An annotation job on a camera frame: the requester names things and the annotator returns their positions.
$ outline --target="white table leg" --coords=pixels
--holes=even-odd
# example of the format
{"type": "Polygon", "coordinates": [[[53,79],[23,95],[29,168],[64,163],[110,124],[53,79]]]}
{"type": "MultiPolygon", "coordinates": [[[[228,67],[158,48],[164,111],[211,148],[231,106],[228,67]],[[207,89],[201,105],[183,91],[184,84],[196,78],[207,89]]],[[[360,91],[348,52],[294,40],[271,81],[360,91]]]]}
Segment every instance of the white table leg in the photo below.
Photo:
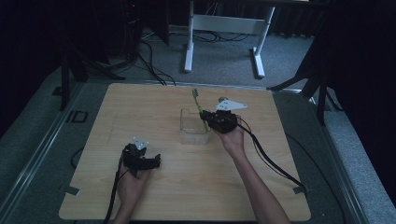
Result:
{"type": "Polygon", "coordinates": [[[265,37],[267,36],[268,29],[271,24],[271,19],[274,15],[274,10],[275,7],[271,7],[270,13],[268,13],[267,17],[265,18],[265,26],[260,35],[259,44],[257,45],[257,48],[253,48],[254,62],[256,64],[257,75],[259,77],[265,77],[264,67],[262,65],[262,56],[260,55],[260,53],[262,52],[262,46],[264,45],[265,37]]]}
{"type": "Polygon", "coordinates": [[[189,73],[192,68],[192,54],[194,52],[193,39],[193,19],[194,19],[194,2],[190,1],[190,17],[189,17],[189,43],[187,44],[186,62],[184,64],[184,71],[189,73]]]}

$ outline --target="wooden table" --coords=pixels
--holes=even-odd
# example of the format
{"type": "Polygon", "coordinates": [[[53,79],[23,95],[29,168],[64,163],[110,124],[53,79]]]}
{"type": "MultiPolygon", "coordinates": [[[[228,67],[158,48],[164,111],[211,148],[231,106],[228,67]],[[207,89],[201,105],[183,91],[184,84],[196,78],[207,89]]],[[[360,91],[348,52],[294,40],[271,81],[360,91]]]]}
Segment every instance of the wooden table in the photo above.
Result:
{"type": "MultiPolygon", "coordinates": [[[[249,124],[272,160],[299,179],[276,105],[269,91],[196,87],[203,109],[215,111],[218,99],[247,104],[235,110],[249,124]]],[[[162,155],[145,194],[134,210],[138,220],[255,220],[246,190],[219,138],[211,133],[206,146],[181,144],[180,109],[195,108],[192,87],[112,84],[70,183],[80,189],[65,195],[63,219],[104,219],[118,160],[135,136],[149,141],[147,158],[162,155]]],[[[249,160],[278,198],[291,220],[308,220],[310,211],[296,186],[266,166],[248,134],[249,160]]],[[[116,197],[112,217],[120,201],[116,197]]]]}

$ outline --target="wire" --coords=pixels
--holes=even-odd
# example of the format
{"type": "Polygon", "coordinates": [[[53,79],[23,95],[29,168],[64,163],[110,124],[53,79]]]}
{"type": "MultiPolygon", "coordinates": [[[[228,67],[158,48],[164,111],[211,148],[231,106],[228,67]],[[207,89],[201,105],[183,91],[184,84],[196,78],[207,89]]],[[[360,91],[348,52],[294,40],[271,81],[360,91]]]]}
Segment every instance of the wire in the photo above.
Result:
{"type": "Polygon", "coordinates": [[[265,160],[266,160],[268,163],[270,163],[271,166],[272,166],[274,169],[278,170],[278,172],[276,172],[276,173],[277,173],[277,174],[281,173],[281,176],[283,176],[283,177],[285,177],[285,178],[291,180],[291,181],[294,182],[296,185],[298,185],[298,186],[302,189],[304,195],[306,196],[306,195],[307,195],[306,187],[305,187],[300,181],[298,181],[296,178],[294,178],[293,176],[291,176],[290,174],[288,174],[286,171],[284,171],[282,168],[280,168],[278,165],[276,165],[276,163],[274,163],[274,162],[268,157],[268,155],[267,155],[267,154],[265,153],[265,151],[262,149],[262,146],[261,146],[259,140],[258,140],[257,137],[251,132],[251,130],[245,128],[244,126],[242,126],[242,125],[239,124],[239,123],[236,123],[236,125],[237,125],[238,127],[240,127],[242,130],[244,130],[245,132],[247,132],[247,133],[250,135],[250,137],[251,137],[252,140],[253,140],[253,143],[254,143],[255,145],[257,145],[258,150],[260,151],[260,153],[262,154],[262,156],[265,158],[265,160]]]}
{"type": "Polygon", "coordinates": [[[84,147],[82,147],[82,148],[80,148],[79,150],[77,150],[77,151],[73,154],[72,158],[70,159],[70,164],[72,165],[72,167],[73,167],[74,169],[77,168],[77,166],[76,166],[75,163],[74,163],[74,159],[75,159],[75,157],[77,156],[77,154],[78,154],[80,151],[82,151],[82,150],[84,150],[84,147]]]}
{"type": "Polygon", "coordinates": [[[167,84],[166,84],[166,82],[165,82],[161,77],[159,77],[159,76],[168,77],[169,79],[171,79],[171,81],[172,81],[172,82],[174,83],[174,85],[176,86],[176,82],[175,82],[175,80],[174,80],[171,76],[165,74],[165,72],[161,71],[159,68],[155,67],[155,66],[152,64],[152,55],[153,55],[153,52],[152,52],[152,47],[151,47],[151,45],[150,45],[149,43],[147,43],[146,41],[144,41],[144,40],[141,40],[141,43],[143,43],[143,44],[145,44],[146,46],[148,46],[148,49],[149,49],[149,61],[148,61],[148,62],[146,62],[146,60],[144,60],[144,58],[143,58],[140,54],[138,55],[139,58],[143,61],[143,63],[144,63],[144,64],[146,65],[146,67],[148,68],[148,69],[145,69],[145,70],[149,71],[149,72],[150,72],[155,78],[157,78],[157,80],[159,80],[159,81],[161,82],[161,84],[163,84],[164,86],[167,86],[167,84]]]}
{"type": "MultiPolygon", "coordinates": [[[[247,126],[247,129],[251,132],[251,129],[250,129],[250,127],[248,126],[248,123],[247,123],[246,121],[244,121],[243,119],[241,119],[241,118],[239,118],[239,119],[242,120],[242,121],[245,123],[245,125],[247,126]]],[[[272,169],[275,173],[277,173],[278,175],[281,175],[281,176],[287,178],[285,175],[282,175],[278,170],[276,170],[274,167],[272,167],[272,166],[262,157],[262,154],[260,154],[259,150],[257,149],[257,145],[256,145],[256,143],[255,143],[254,141],[253,141],[253,146],[254,146],[254,148],[256,149],[257,155],[259,155],[260,159],[262,159],[262,161],[263,161],[269,168],[271,168],[271,169],[272,169]]]]}
{"type": "Polygon", "coordinates": [[[148,62],[145,61],[145,59],[142,57],[142,55],[140,55],[140,53],[137,53],[137,56],[143,61],[143,63],[146,65],[146,67],[148,68],[148,70],[150,71],[150,73],[163,85],[166,86],[166,82],[157,76],[157,74],[151,69],[151,66],[149,65],[148,62]]]}
{"type": "Polygon", "coordinates": [[[321,169],[320,169],[318,163],[315,162],[314,158],[311,156],[311,154],[308,152],[308,150],[306,150],[306,148],[305,148],[299,141],[297,141],[297,139],[295,139],[294,137],[292,137],[292,136],[291,136],[290,134],[288,134],[288,133],[285,133],[285,135],[286,135],[288,138],[290,138],[291,140],[293,140],[293,141],[305,152],[306,156],[307,156],[307,157],[314,163],[314,165],[317,167],[317,169],[318,169],[319,173],[321,174],[323,180],[326,182],[327,186],[329,187],[329,190],[330,190],[330,192],[332,193],[332,196],[334,197],[335,202],[336,202],[337,205],[338,205],[338,208],[340,209],[341,216],[343,217],[343,223],[346,223],[346,215],[345,215],[345,212],[344,212],[344,210],[343,210],[343,208],[342,208],[342,206],[341,206],[341,203],[340,203],[339,199],[335,196],[335,192],[334,192],[334,190],[332,189],[332,187],[331,187],[331,185],[330,185],[330,182],[329,182],[329,181],[327,180],[327,178],[325,177],[325,174],[321,171],[321,169]]]}

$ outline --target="clear plastic container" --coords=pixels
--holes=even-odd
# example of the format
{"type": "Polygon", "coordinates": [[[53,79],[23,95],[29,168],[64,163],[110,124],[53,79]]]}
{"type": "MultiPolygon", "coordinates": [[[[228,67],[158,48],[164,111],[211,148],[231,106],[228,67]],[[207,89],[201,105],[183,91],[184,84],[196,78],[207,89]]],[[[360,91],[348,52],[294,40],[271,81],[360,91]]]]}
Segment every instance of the clear plastic container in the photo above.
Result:
{"type": "Polygon", "coordinates": [[[183,145],[204,146],[210,131],[205,129],[197,109],[182,108],[180,111],[181,143],[183,145]]]}

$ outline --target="white stand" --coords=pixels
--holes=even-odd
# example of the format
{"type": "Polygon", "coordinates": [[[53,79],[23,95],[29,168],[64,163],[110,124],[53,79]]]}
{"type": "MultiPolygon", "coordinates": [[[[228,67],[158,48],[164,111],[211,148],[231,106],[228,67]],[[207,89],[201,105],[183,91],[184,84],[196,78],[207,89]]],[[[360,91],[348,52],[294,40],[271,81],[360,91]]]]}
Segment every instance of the white stand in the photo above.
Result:
{"type": "Polygon", "coordinates": [[[234,17],[219,17],[194,14],[194,2],[190,1],[190,18],[189,18],[189,43],[187,45],[186,62],[184,66],[185,72],[190,72],[192,67],[192,54],[194,50],[193,30],[206,30],[215,32],[228,32],[247,35],[259,35],[259,44],[257,48],[253,48],[254,61],[259,77],[265,77],[262,66],[262,46],[271,24],[275,7],[270,8],[270,13],[265,20],[253,20],[234,17]]]}

